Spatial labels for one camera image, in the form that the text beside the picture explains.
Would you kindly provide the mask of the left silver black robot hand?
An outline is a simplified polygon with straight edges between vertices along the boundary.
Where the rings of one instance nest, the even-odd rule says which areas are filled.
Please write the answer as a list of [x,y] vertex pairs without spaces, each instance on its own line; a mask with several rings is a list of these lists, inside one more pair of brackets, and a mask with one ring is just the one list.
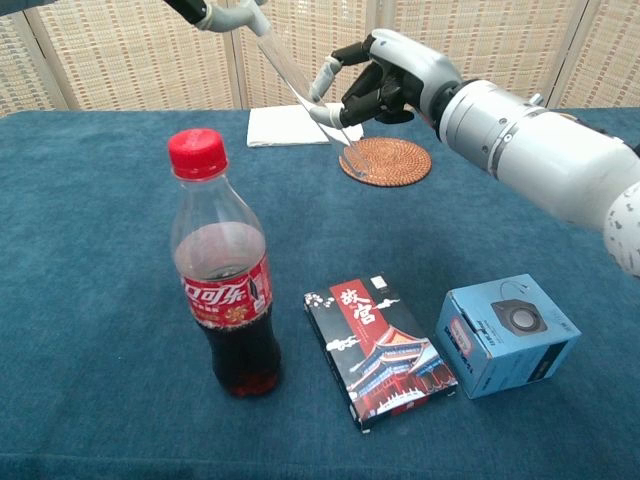
[[271,28],[271,23],[260,9],[265,1],[241,1],[229,8],[200,0],[166,0],[165,3],[202,31],[225,33],[246,26],[261,37]]

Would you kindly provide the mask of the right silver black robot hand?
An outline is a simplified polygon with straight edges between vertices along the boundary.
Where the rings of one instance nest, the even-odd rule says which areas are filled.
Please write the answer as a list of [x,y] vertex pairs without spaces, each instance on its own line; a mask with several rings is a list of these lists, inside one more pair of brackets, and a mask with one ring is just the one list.
[[342,129],[375,119],[404,123],[418,112],[438,128],[462,77],[450,59],[396,31],[378,28],[362,42],[334,50],[312,82],[309,96],[319,103],[335,76],[346,66],[365,63],[341,99],[340,107],[311,108],[319,124]]

